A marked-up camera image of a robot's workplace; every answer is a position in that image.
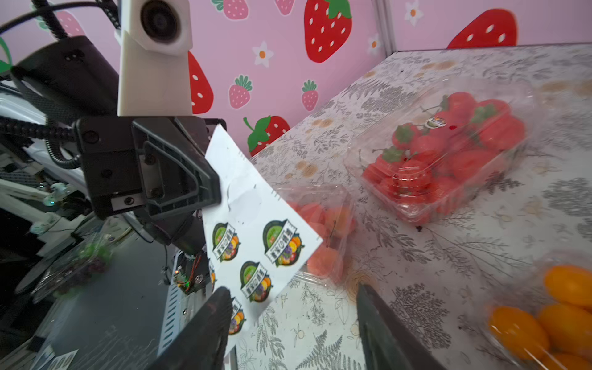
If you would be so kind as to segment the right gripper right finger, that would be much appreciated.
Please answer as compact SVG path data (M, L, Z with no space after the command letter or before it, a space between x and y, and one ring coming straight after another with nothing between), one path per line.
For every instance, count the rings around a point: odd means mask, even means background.
M368 369L437 370L444 366L405 327L370 285L359 285L359 332Z

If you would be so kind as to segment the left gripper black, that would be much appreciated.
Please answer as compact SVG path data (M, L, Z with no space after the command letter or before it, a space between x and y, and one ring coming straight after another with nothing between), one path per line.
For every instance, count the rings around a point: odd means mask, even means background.
M197 211L221 202L205 159L222 121L184 117L86 117L73 131L92 209L133 213L161 243L202 243Z

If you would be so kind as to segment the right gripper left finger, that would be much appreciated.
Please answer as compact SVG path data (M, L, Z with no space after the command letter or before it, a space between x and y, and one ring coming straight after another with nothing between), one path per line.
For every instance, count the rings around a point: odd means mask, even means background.
M149 370L222 369L228 344L231 293L218 288Z

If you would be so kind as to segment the white sticker sheet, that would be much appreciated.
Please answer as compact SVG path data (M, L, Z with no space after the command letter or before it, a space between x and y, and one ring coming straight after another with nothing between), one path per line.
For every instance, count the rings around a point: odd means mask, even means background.
M322 237L259 174L217 126L205 158L220 180L221 201L204 208L214 287L230 292L229 352L303 268Z

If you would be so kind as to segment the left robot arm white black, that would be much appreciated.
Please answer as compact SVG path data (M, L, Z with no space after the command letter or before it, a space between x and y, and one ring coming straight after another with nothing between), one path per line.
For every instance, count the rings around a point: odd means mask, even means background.
M165 243L191 229L194 213L220 203L220 179L206 160L220 119L191 107L187 1L36 1L8 32L41 18L55 42L13 66L9 75L45 124L3 117L1 131L45 140L60 167L83 171L101 219L134 212ZM69 36L59 10L103 9L116 27L120 69L84 36Z

